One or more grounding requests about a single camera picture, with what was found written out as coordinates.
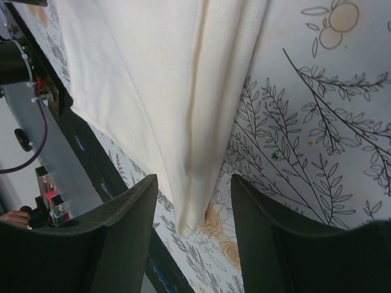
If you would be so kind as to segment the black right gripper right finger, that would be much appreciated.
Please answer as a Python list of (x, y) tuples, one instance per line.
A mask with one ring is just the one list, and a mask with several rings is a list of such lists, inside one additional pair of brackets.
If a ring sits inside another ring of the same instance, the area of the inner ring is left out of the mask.
[(231, 180), (246, 292), (389, 292), (390, 222), (342, 230)]

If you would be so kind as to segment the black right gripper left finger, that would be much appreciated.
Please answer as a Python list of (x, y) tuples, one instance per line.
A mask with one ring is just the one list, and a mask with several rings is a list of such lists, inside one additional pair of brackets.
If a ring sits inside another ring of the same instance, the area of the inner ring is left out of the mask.
[(157, 194), (148, 175), (57, 227), (1, 223), (1, 291), (140, 292)]

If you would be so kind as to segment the white cloth napkin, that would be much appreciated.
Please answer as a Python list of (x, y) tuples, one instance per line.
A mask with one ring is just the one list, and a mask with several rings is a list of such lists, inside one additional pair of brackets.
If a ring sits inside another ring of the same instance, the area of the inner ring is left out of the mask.
[(210, 202), (266, 1), (56, 1), (72, 111), (156, 174), (190, 236)]

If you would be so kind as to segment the person's hand in background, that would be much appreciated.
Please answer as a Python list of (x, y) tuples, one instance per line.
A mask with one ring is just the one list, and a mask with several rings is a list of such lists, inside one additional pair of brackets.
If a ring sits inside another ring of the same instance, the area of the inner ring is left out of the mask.
[(8, 223), (11, 225), (27, 228), (29, 226), (30, 215), (24, 211), (10, 211), (0, 216), (1, 222)]

